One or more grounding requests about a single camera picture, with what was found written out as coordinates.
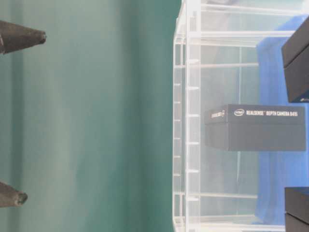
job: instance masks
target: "teal curtain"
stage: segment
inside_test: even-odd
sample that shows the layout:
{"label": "teal curtain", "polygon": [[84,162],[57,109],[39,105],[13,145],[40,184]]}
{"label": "teal curtain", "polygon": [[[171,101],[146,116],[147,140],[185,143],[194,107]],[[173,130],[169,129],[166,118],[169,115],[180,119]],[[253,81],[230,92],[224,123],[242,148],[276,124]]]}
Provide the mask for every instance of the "teal curtain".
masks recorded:
{"label": "teal curtain", "polygon": [[47,42],[0,57],[6,232],[170,232],[172,37],[180,0],[3,0]]}

